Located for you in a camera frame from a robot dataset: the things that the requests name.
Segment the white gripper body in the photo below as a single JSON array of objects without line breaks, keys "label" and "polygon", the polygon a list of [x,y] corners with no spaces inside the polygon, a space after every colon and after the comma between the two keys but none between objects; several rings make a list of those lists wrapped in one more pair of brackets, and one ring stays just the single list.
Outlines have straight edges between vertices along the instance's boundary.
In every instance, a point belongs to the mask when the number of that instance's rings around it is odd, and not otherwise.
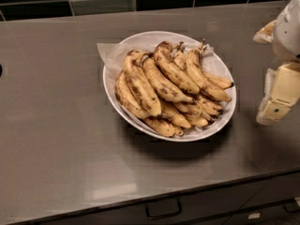
[{"label": "white gripper body", "polygon": [[300,61],[300,0],[291,0],[277,16],[272,47],[278,58]]}]

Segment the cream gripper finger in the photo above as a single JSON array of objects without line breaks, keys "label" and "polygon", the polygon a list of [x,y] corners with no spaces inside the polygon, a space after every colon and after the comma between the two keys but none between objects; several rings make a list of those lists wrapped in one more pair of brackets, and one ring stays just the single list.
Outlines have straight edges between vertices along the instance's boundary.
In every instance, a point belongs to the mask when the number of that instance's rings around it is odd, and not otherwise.
[{"label": "cream gripper finger", "polygon": [[275,24],[276,21],[269,22],[254,35],[253,40],[261,44],[271,43]]},{"label": "cream gripper finger", "polygon": [[285,62],[277,69],[267,69],[257,122],[269,126],[281,120],[299,98],[300,63]]}]

